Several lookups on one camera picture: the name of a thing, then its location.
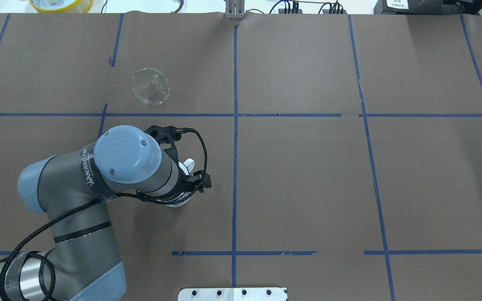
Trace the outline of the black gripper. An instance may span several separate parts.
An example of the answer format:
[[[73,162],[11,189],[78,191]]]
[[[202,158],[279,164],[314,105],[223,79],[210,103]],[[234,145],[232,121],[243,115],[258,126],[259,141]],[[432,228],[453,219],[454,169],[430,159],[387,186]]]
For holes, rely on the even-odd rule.
[[[182,192],[182,178],[184,178],[183,174],[180,175],[178,186],[175,187],[174,194],[170,196],[153,196],[152,192],[136,191],[136,198],[142,202],[162,204],[164,206],[167,204],[175,204],[177,202],[175,200],[176,197],[178,197]],[[192,197],[196,192],[203,193],[205,189],[210,189],[211,187],[212,180],[208,173],[205,173],[203,170],[193,170],[191,171],[190,175],[186,177],[186,186],[184,192],[189,192],[191,190],[188,196]]]

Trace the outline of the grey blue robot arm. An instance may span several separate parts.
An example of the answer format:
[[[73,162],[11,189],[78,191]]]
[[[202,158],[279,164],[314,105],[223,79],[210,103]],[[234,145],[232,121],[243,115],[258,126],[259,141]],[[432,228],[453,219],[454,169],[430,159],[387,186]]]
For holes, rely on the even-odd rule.
[[[126,293],[107,202],[121,197],[168,207],[211,188],[207,161],[180,162],[176,141],[193,128],[109,128],[79,151],[51,156],[19,175],[18,194],[49,221],[0,260],[0,301],[118,301]]]

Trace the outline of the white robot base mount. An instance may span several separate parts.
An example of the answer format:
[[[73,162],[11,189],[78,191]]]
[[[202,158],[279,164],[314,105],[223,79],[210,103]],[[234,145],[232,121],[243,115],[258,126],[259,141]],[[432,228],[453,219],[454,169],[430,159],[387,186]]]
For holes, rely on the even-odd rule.
[[[185,288],[180,290],[178,301],[287,301],[287,288]]]

